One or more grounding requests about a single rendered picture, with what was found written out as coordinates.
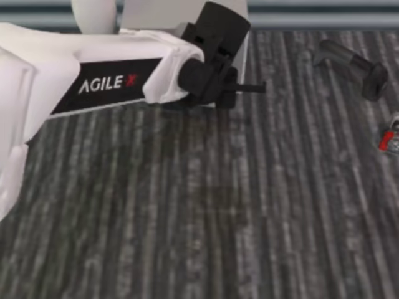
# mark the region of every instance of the black label panel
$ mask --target black label panel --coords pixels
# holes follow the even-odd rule
[[[52,114],[144,98],[143,86],[161,59],[81,64],[79,76]]]

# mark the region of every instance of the wood grain surface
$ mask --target wood grain surface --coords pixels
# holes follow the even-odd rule
[[[378,103],[336,40],[390,73]],[[46,123],[0,225],[1,299],[399,298],[396,32],[254,31],[230,112],[118,107]]]

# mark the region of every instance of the hammer head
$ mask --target hammer head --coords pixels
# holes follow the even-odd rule
[[[363,78],[362,96],[370,101],[377,101],[381,96],[388,82],[388,71],[377,62],[366,77]]]

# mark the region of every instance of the gray striped surface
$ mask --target gray striped surface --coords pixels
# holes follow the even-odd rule
[[[381,60],[377,104],[329,37]],[[118,107],[51,120],[0,225],[2,299],[399,298],[399,162],[372,142],[398,108],[396,32],[251,35],[231,112]]]

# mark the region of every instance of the robotic arm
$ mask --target robotic arm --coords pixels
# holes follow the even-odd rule
[[[232,66],[249,29],[245,18],[213,2],[180,38],[163,31],[58,34],[0,23],[0,220],[19,196],[26,143],[48,118],[135,102],[234,108],[236,92],[265,92],[264,85],[237,84]]]

